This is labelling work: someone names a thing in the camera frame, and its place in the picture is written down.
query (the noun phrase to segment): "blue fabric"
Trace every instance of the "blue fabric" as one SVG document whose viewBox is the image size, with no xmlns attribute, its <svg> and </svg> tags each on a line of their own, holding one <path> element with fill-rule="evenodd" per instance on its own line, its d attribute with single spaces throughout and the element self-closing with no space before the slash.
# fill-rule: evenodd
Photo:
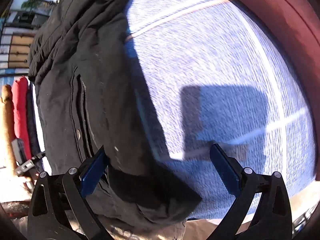
<svg viewBox="0 0 320 240">
<path fill-rule="evenodd" d="M 190 217 L 222 218 L 234 200 L 210 162 L 210 141 L 258 173 L 280 171 L 290 196 L 314 180 L 307 100 L 252 17 L 226 0 L 131 0 L 127 17 L 126 47 L 153 154 L 203 198 Z"/>
</svg>

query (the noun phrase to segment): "black jacket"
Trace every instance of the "black jacket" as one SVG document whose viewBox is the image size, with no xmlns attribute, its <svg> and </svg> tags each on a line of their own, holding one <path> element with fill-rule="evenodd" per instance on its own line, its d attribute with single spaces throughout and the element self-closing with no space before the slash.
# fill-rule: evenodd
<svg viewBox="0 0 320 240">
<path fill-rule="evenodd" d="M 29 55 L 53 174 L 104 146 L 111 160 L 87 201 L 139 228 L 183 220 L 201 198 L 153 159 L 124 51 L 128 0 L 60 0 Z"/>
</svg>

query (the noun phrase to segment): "red rolled cloth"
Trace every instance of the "red rolled cloth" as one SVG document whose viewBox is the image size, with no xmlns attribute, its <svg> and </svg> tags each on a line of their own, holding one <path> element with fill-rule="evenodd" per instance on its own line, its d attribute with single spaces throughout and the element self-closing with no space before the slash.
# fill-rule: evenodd
<svg viewBox="0 0 320 240">
<path fill-rule="evenodd" d="M 27 90 L 28 80 L 21 77 L 15 80 L 12 85 L 12 102 L 13 102 L 13 118 L 14 133 L 24 143 L 24 152 L 26 159 L 31 159 L 30 142 L 27 127 Z"/>
</svg>

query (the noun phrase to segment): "screw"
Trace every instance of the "screw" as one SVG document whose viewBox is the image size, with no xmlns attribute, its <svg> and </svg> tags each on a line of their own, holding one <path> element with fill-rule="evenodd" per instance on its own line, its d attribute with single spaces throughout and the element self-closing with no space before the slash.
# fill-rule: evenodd
<svg viewBox="0 0 320 240">
<path fill-rule="evenodd" d="M 77 168 L 70 168 L 70 169 L 69 169 L 69 174 L 71 174 L 71 175 L 76 174 L 77 171 L 78 171 Z"/>
<path fill-rule="evenodd" d="M 280 173 L 279 171 L 276 171 L 276 172 L 275 172 L 275 177 L 276 177 L 276 178 L 281 178 L 281 173 Z"/>
<path fill-rule="evenodd" d="M 244 172 L 246 174 L 251 174 L 252 173 L 252 169 L 251 168 L 244 168 Z"/>
<path fill-rule="evenodd" d="M 45 171 L 43 171 L 40 173 L 39 176 L 40 176 L 40 178 L 44 178 L 45 176 L 47 176 L 47 173 Z"/>
</svg>

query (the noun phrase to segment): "black fabric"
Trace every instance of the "black fabric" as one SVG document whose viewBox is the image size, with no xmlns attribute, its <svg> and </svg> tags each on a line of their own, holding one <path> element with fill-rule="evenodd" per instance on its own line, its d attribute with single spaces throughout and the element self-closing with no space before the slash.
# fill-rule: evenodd
<svg viewBox="0 0 320 240">
<path fill-rule="evenodd" d="M 108 182 L 87 201 L 96 214 L 137 228 L 185 219 L 201 201 L 153 158 L 124 51 L 128 0 L 60 0 L 29 54 L 46 156 L 53 174 L 102 145 Z"/>
<path fill-rule="evenodd" d="M 33 107 L 33 98 L 32 98 L 32 84 L 28 87 L 27 95 L 27 128 L 28 128 L 28 135 L 29 135 L 29 143 L 30 143 L 30 150 L 32 156 L 37 155 L 40 153 L 40 147 L 38 142 L 37 136 L 37 129 L 36 129 L 36 120 L 34 114 L 34 107 Z M 36 169 L 38 172 L 44 171 L 41 162 L 35 163 Z"/>
</svg>

